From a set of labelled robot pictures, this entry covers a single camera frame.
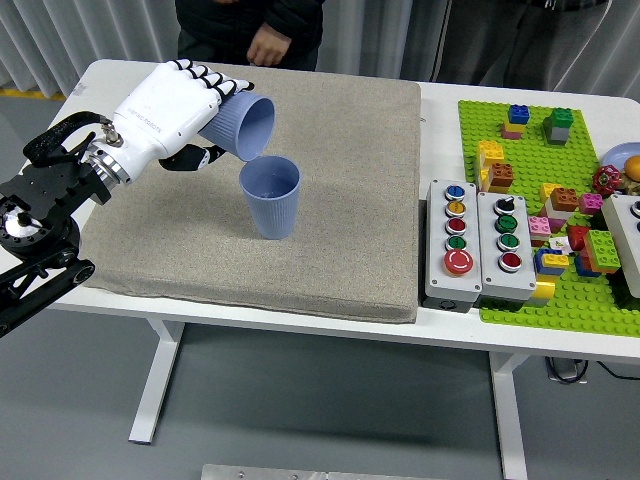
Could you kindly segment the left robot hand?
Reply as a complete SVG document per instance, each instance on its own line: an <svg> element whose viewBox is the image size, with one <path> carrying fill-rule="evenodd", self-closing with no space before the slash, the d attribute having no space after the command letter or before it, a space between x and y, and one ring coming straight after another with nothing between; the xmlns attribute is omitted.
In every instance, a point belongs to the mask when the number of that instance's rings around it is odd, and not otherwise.
<svg viewBox="0 0 640 480"><path fill-rule="evenodd" d="M162 63L116 108L113 126L122 139L105 153L123 171L121 181L137 180L152 161L167 159L219 112L232 96L254 85L188 59Z"/></svg>

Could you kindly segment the person's left hand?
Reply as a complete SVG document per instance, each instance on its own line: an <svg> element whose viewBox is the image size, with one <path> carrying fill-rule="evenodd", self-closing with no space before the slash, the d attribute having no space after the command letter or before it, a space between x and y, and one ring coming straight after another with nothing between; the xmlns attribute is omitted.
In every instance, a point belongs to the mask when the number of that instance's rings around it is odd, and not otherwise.
<svg viewBox="0 0 640 480"><path fill-rule="evenodd" d="M263 23L251 41L247 60L256 66L275 67L283 60L291 42L289 37Z"/></svg>

